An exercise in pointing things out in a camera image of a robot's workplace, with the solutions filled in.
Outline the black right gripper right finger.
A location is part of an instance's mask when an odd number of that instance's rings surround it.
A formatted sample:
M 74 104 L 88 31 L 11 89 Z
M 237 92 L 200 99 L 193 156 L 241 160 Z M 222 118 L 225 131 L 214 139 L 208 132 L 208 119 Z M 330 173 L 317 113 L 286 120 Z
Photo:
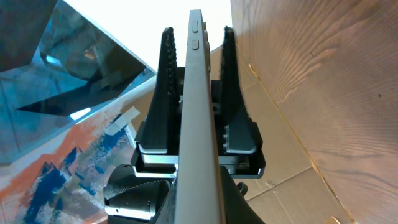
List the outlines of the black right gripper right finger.
M 227 224 L 264 224 L 223 166 L 220 167 L 220 176 Z

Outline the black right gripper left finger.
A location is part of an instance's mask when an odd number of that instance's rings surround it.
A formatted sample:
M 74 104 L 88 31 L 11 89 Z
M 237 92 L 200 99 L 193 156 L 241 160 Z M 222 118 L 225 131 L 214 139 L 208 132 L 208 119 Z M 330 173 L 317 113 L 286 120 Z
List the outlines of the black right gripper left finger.
M 174 180 L 136 177 L 133 166 L 117 166 L 103 188 L 108 223 L 154 222 Z

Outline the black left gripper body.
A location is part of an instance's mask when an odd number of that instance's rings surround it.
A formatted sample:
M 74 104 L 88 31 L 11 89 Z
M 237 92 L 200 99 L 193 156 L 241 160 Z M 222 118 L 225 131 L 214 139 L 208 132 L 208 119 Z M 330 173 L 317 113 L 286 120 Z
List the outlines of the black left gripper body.
M 134 143 L 138 176 L 214 176 L 224 167 L 234 178 L 262 177 L 266 161 L 257 124 L 249 117 L 236 70 L 210 82 L 210 99 L 194 107 L 183 99 L 184 69 L 159 69 L 147 118 Z

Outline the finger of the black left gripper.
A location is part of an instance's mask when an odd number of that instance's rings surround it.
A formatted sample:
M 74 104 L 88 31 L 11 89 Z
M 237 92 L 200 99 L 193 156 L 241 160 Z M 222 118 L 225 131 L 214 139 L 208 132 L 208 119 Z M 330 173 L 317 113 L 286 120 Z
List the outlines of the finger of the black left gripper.
M 136 142 L 144 154 L 177 154 L 178 115 L 177 53 L 174 29 L 162 33 L 154 95 Z
M 234 30 L 224 28 L 221 53 L 221 118 L 224 148 L 229 154 L 254 154 L 258 150 L 253 121 L 248 115 L 239 81 Z

